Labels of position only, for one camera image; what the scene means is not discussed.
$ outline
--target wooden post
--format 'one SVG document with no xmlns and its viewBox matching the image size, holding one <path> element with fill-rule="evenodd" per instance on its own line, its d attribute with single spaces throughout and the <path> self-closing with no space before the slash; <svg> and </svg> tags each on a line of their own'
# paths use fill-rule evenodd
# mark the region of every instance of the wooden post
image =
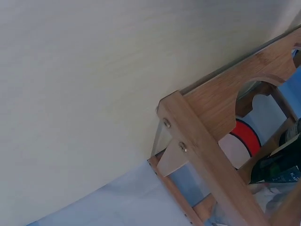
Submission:
<svg viewBox="0 0 301 226">
<path fill-rule="evenodd" d="M 187 149 L 182 149 L 189 162 L 236 226 L 269 225 L 217 141 L 178 91 L 160 101 L 158 116 L 169 121 L 170 133 L 185 144 Z"/>
</svg>

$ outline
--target wooden side panel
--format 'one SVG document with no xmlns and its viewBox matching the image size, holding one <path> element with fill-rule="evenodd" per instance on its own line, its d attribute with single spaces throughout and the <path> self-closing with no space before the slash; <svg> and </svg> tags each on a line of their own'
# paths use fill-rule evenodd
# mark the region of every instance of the wooden side panel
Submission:
<svg viewBox="0 0 301 226">
<path fill-rule="evenodd" d="M 238 91 L 248 81 L 266 81 L 275 86 L 294 72 L 291 50 L 301 42 L 301 29 L 197 87 L 185 96 L 209 133 L 220 140 L 235 127 Z"/>
<path fill-rule="evenodd" d="M 148 161 L 149 164 L 152 166 L 153 170 L 155 171 L 155 173 L 157 174 L 157 176 L 159 177 L 159 179 L 162 181 L 164 186 L 173 196 L 173 198 L 178 203 L 178 205 L 180 206 L 184 214 L 191 221 L 191 223 L 195 226 L 204 226 L 203 222 L 200 220 L 198 215 L 195 213 L 193 208 L 186 201 L 185 197 L 181 194 L 181 192 L 176 187 L 176 185 L 172 182 L 172 180 L 169 177 L 162 176 L 162 174 L 159 172 L 157 168 L 158 159 L 155 156 L 153 156 Z"/>
<path fill-rule="evenodd" d="M 186 144 L 185 155 L 189 162 L 205 180 L 217 202 L 236 226 L 269 225 L 217 141 L 179 92 L 160 101 L 158 116 L 169 120 L 170 133 Z"/>
</svg>

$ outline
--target wooden slat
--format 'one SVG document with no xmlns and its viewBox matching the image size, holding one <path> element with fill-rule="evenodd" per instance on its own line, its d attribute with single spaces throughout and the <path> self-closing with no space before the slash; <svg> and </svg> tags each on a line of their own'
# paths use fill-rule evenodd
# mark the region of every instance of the wooden slat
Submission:
<svg viewBox="0 0 301 226">
<path fill-rule="evenodd" d="M 296 70 L 291 50 L 297 42 L 301 42 L 301 29 L 185 95 L 215 140 L 220 140 L 234 129 L 236 98 L 246 82 L 265 81 L 279 86 L 291 77 Z"/>
<path fill-rule="evenodd" d="M 256 162 L 264 157 L 265 155 L 271 153 L 276 148 L 278 148 L 278 142 L 281 134 L 286 131 L 289 127 L 291 127 L 294 124 L 292 119 L 286 119 L 283 124 L 277 129 L 277 131 L 271 136 L 271 138 L 261 147 L 260 151 L 257 153 L 257 155 L 250 158 L 239 170 L 238 173 L 243 179 L 243 181 L 248 184 L 251 179 L 251 172 L 253 166 L 256 164 Z M 210 215 L 208 213 L 211 213 L 212 208 L 216 204 L 216 200 L 213 197 L 212 194 L 209 194 L 202 200 L 200 203 L 198 203 L 194 208 L 194 210 L 197 212 L 199 216 L 202 216 L 203 219 L 205 219 L 205 216 L 207 219 L 210 218 Z"/>
<path fill-rule="evenodd" d="M 272 226 L 299 226 L 301 221 L 301 181 L 270 218 Z"/>
<path fill-rule="evenodd" d="M 160 101 L 158 116 L 170 121 L 169 132 L 186 144 L 189 162 L 236 226 L 269 225 L 217 141 L 178 91 Z"/>
<path fill-rule="evenodd" d="M 169 193 L 173 196 L 174 200 L 177 202 L 177 204 L 180 206 L 184 214 L 188 217 L 188 219 L 191 221 L 191 223 L 195 226 L 204 226 L 203 222 L 200 220 L 196 212 L 193 210 L 193 208 L 189 205 L 189 203 L 186 201 L 185 197 L 181 194 L 179 189 L 176 187 L 176 185 L 173 183 L 173 181 L 169 177 L 164 177 L 159 172 L 157 168 L 158 159 L 155 156 L 152 156 L 148 160 L 149 164 L 159 177 L 159 179 L 162 181 L 163 185 L 166 187 L 166 189 L 169 191 Z"/>
<path fill-rule="evenodd" d="M 158 163 L 157 168 L 164 177 L 188 162 L 186 156 L 180 150 L 178 143 L 177 140 L 172 139 Z"/>
</svg>

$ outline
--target bamboo shelf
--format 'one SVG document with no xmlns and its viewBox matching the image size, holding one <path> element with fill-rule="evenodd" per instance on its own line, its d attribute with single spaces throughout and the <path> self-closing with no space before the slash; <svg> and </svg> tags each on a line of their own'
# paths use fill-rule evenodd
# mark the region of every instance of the bamboo shelf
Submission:
<svg viewBox="0 0 301 226">
<path fill-rule="evenodd" d="M 300 49 L 299 43 L 301 28 L 188 94 L 183 96 L 176 91 L 160 101 L 157 114 L 173 140 L 165 152 L 151 157 L 149 163 L 192 224 L 203 226 L 218 202 L 235 226 L 299 226 L 301 181 L 270 219 L 246 187 L 254 164 L 277 148 L 279 136 L 297 120 L 277 87 L 299 66 L 291 54 L 292 49 Z M 248 81 L 263 82 L 237 101 L 238 91 Z M 271 94 L 287 119 L 259 153 L 236 171 L 217 142 L 234 129 L 236 115 L 245 116 L 252 110 L 252 99 L 257 94 Z M 168 177 L 187 161 L 211 191 L 194 207 Z"/>
</svg>

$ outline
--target dark green bottle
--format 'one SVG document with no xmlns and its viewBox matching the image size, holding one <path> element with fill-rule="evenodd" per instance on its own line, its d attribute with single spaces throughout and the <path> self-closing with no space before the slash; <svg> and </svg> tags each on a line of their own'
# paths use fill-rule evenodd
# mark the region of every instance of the dark green bottle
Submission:
<svg viewBox="0 0 301 226">
<path fill-rule="evenodd" d="M 301 135 L 280 146 L 253 167 L 251 184 L 259 182 L 293 182 L 301 177 Z"/>
<path fill-rule="evenodd" d="M 279 146 L 284 145 L 290 139 L 301 133 L 301 118 L 288 130 L 286 130 L 279 139 Z"/>
</svg>

